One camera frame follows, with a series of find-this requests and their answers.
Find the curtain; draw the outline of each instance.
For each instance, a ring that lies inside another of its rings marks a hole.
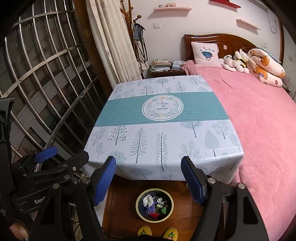
[[[118,83],[141,80],[119,0],[86,0],[96,47],[114,89]]]

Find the wall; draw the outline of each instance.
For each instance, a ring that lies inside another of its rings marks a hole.
[[[284,44],[283,67],[285,69],[286,76],[283,78],[283,83],[291,89],[289,95],[296,102],[296,45],[285,27]]]
[[[184,34],[227,33],[243,37],[256,46],[266,47],[275,56],[280,54],[280,33],[278,19],[268,11],[268,17],[277,33],[270,31],[267,14],[263,8],[251,0],[231,0],[241,6],[234,9],[209,0],[174,0],[177,6],[192,7],[188,12],[153,12],[154,7],[165,4],[165,0],[131,0],[134,7],[133,19],[138,14],[142,18],[137,21],[146,29],[144,39],[148,51],[148,64],[154,58],[169,57],[170,60],[184,59]],[[236,22],[243,19],[261,30],[255,30],[245,24]],[[160,23],[160,29],[154,29],[153,23]]]

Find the metal bolt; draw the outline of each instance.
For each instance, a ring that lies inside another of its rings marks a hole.
[[[82,179],[82,182],[84,183],[84,184],[88,184],[88,183],[90,183],[90,178],[84,178],[84,179]]]
[[[65,179],[65,180],[68,180],[69,178],[70,178],[70,175],[65,175],[65,176],[64,176],[64,179]]]
[[[240,189],[245,189],[245,188],[246,188],[246,185],[243,184],[243,183],[239,183],[239,184],[237,184],[237,186],[238,186]]]
[[[58,189],[59,188],[59,184],[58,183],[55,183],[54,185],[52,185],[52,188],[53,189]]]
[[[211,183],[211,184],[216,183],[216,179],[214,179],[214,178],[212,178],[212,177],[209,177],[209,178],[207,179],[207,181],[208,181],[208,183]]]

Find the wall shelf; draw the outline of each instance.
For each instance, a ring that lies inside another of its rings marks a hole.
[[[162,12],[162,11],[191,11],[191,7],[156,7],[154,8],[155,12]]]
[[[210,1],[212,1],[212,2],[218,2],[218,3],[224,4],[224,5],[227,5],[227,6],[230,6],[230,7],[234,7],[234,8],[241,8],[239,5],[236,5],[234,3],[228,2],[226,0],[210,0]]]
[[[258,28],[257,26],[245,21],[245,20],[242,20],[242,19],[237,19],[237,22],[239,23],[244,23],[245,25],[248,25],[249,27],[252,27],[254,29],[258,29],[258,30],[261,30],[260,28]]]

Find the light switch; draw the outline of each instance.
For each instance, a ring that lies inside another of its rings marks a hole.
[[[160,28],[160,23],[154,23],[153,27],[154,27],[154,29]]]

